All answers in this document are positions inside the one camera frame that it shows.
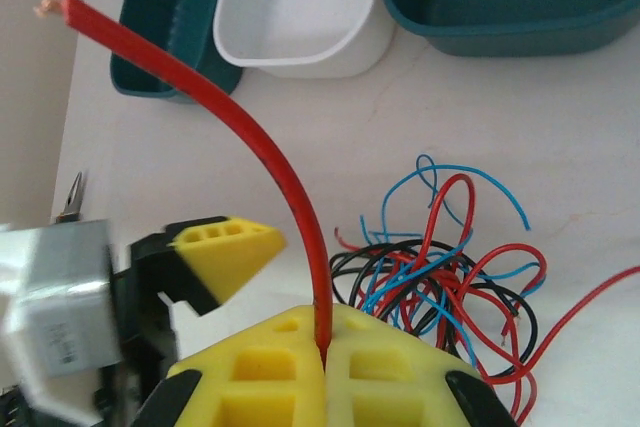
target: yellow plastic part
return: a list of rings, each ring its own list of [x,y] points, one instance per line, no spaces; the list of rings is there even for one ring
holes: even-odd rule
[[[465,362],[334,306],[326,375],[313,308],[291,309],[177,363],[203,373],[177,427],[469,427],[445,381]]]
[[[282,233],[238,217],[183,230],[172,246],[223,304],[287,245]]]

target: white plastic container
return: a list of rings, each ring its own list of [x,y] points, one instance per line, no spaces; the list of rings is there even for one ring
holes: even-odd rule
[[[382,0],[218,0],[213,36],[232,64],[335,78],[373,66],[394,25]]]

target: table surface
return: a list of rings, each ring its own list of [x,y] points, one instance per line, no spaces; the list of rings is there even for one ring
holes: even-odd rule
[[[122,0],[87,1],[118,18]],[[182,355],[309,302],[299,235],[260,162],[198,106],[116,93],[109,56],[79,40],[52,212],[76,172],[88,171],[84,215],[111,220],[120,265],[128,243],[184,219],[232,214],[287,235],[289,248],[229,305],[200,319],[175,307]],[[524,232],[505,198],[478,180],[469,252],[477,257],[523,241],[545,253],[548,282],[531,300],[545,333],[596,284],[640,262],[639,67],[640,29],[594,53],[539,59],[449,57],[398,30],[382,61],[363,75],[288,80],[248,70],[233,97],[298,171],[330,252],[338,250],[336,225],[361,241],[358,215],[376,224],[383,195],[419,153],[502,180],[533,231]],[[390,227],[421,230],[427,199],[417,183],[400,191]],[[461,211],[464,198],[453,205]],[[438,232],[451,242],[455,235],[446,227]],[[640,311],[639,289],[640,279],[617,286],[557,338],[534,371],[539,400],[528,425],[600,426],[613,415],[617,426],[637,425],[640,351],[630,347],[640,334],[629,327]]]

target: exposed copper wire tip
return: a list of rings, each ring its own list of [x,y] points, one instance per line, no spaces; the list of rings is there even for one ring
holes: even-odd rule
[[[45,18],[49,14],[62,15],[61,0],[42,0],[40,5],[33,8],[33,11],[41,19]]]

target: white wall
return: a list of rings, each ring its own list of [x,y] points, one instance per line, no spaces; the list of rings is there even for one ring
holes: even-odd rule
[[[16,227],[49,221],[75,55],[39,1],[0,0],[0,224]]]

